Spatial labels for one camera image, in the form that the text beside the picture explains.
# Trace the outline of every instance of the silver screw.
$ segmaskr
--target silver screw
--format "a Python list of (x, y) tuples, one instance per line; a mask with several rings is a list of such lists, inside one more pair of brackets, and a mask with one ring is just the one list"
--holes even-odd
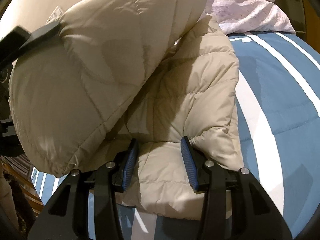
[(207, 166), (207, 167), (212, 167), (214, 165), (214, 162), (211, 161), (211, 160), (206, 160), (204, 165)]
[(80, 171), (78, 169), (74, 169), (70, 172), (71, 176), (77, 176), (79, 175)]
[(244, 174), (244, 175), (247, 175), (250, 173), (250, 171), (247, 169), (247, 168), (241, 168), (241, 173)]
[(108, 162), (108, 163), (106, 163), (106, 167), (107, 167), (108, 169), (112, 169), (114, 166), (116, 166), (116, 164), (115, 164), (114, 162)]

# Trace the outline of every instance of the pillowcase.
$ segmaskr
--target pillowcase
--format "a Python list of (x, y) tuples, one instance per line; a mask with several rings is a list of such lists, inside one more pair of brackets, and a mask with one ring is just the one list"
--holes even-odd
[(295, 34), (287, 15), (275, 0), (208, 0), (205, 14), (211, 14), (224, 34), (247, 31), (279, 31)]

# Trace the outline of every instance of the blue rubber pad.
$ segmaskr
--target blue rubber pad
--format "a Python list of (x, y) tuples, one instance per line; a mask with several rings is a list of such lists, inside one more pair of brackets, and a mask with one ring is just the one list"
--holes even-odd
[(122, 181), (122, 185), (121, 185), (123, 191), (126, 191), (130, 185), (134, 166), (135, 166), (135, 163), (136, 163), (136, 160), (138, 157), (138, 153), (139, 153), (138, 141), (135, 140), (135, 141), (132, 141), (132, 143), (133, 143), (132, 147), (131, 147), (131, 145), (129, 146), (129, 148), (131, 148), (130, 154), (129, 154), (127, 163), (125, 164), (124, 170), (123, 170), (123, 181)]
[(191, 187), (193, 188), (193, 191), (196, 192), (198, 191), (199, 188), (199, 183), (197, 179), (197, 168), (196, 165), (192, 159), (192, 155), (190, 152), (190, 149), (188, 145), (190, 145), (189, 142), (186, 141), (187, 138), (182, 137), (181, 142), (180, 142), (180, 148), (181, 148), (181, 154), (184, 162), (184, 166), (187, 171), (187, 175), (189, 178), (189, 183)]

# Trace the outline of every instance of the striped bed sheet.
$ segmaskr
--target striped bed sheet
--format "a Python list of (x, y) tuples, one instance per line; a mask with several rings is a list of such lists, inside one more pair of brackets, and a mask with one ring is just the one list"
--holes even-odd
[[(236, 87), (245, 167), (268, 192), (293, 237), (320, 203), (320, 55), (297, 36), (229, 35), (239, 58)], [(65, 177), (37, 171), (32, 182), (45, 204)], [(89, 236), (95, 239), (89, 196)], [(199, 222), (118, 205), (125, 240), (194, 240)]]

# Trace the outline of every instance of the bed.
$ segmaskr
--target bed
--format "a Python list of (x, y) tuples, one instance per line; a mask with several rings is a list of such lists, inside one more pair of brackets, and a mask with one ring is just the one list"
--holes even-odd
[[(59, 1), (45, 8), (39, 14), (44, 22), (57, 5), (66, 10), (72, 4)], [(29, 31), (39, 27), (37, 20), (19, 17), (7, 28), (17, 22)], [(298, 35), (306, 39), (303, 28)], [(240, 61), (236, 96), (245, 167), (265, 189), (283, 185), (268, 193), (280, 207), (292, 236), (313, 239), (306, 236), (313, 230), (309, 222), (316, 219), (320, 203), (320, 55), (292, 34), (252, 32), (231, 34), (229, 39)], [(33, 169), (32, 182), (44, 204), (64, 178)], [(93, 199), (90, 194), (88, 223), (89, 235), (95, 239)], [(134, 207), (118, 205), (118, 213), (126, 240), (191, 240), (199, 228), (198, 221), (160, 217)]]

